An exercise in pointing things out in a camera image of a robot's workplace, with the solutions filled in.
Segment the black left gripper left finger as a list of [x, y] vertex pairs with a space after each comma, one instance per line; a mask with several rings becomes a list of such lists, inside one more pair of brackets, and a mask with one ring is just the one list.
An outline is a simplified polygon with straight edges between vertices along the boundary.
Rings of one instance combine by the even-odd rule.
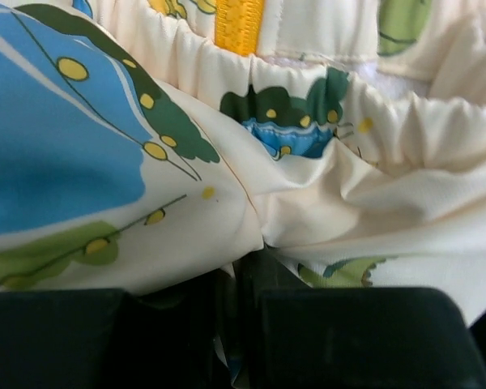
[[0, 388], [230, 388], [219, 272], [156, 293], [0, 292]]

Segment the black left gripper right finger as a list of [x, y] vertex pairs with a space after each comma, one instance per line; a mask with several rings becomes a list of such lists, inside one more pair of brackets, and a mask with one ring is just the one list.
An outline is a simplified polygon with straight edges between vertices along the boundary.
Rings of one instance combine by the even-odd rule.
[[236, 274], [252, 388], [486, 388], [484, 359], [441, 291], [312, 289], [265, 250]]

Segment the dinosaur print cream cloth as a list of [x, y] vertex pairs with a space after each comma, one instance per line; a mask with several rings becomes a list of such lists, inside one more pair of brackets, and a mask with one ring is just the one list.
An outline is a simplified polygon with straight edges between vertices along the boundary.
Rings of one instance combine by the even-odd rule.
[[0, 292], [263, 248], [486, 311], [486, 1], [0, 1]]

